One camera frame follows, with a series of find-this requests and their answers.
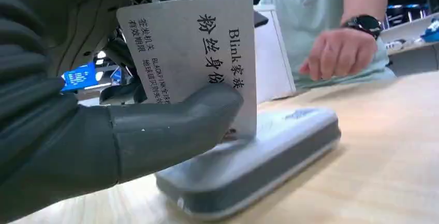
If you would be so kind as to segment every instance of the robotic hand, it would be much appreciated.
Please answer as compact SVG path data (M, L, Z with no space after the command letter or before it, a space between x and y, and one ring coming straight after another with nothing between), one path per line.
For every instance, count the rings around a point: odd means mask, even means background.
M179 104L90 107L61 94L129 0L0 0L0 223L181 163L217 145L243 99L227 85Z

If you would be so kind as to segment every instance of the wristwatch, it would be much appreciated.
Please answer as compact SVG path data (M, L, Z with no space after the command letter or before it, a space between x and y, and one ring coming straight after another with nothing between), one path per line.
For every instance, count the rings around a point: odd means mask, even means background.
M375 40L378 39L381 31L383 30L383 28L381 27L381 22L375 17L368 15L353 17L345 22L342 27L352 28L358 31L368 33L372 35Z

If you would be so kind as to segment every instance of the card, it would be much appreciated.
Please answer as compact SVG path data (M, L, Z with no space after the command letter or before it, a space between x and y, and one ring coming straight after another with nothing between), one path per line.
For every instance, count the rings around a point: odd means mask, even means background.
M253 0L173 0L118 10L118 21L148 97L181 102L213 83L244 98L231 132L256 133Z

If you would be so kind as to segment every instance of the monitor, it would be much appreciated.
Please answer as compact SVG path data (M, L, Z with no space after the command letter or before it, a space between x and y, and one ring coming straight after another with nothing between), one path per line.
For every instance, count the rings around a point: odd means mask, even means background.
M122 71L120 67L118 67L110 76L111 82L113 84L121 84L122 83Z
M62 77L65 81L64 88L61 90L62 92L76 91L98 84L93 62L82 65L75 70L65 72Z

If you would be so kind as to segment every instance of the light wood tabletop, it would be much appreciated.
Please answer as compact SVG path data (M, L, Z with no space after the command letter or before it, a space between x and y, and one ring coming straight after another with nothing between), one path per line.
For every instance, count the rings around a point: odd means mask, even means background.
M439 223L439 73L314 89L260 111L329 107L339 147L242 214L220 222ZM22 223L199 223L147 176L63 201Z

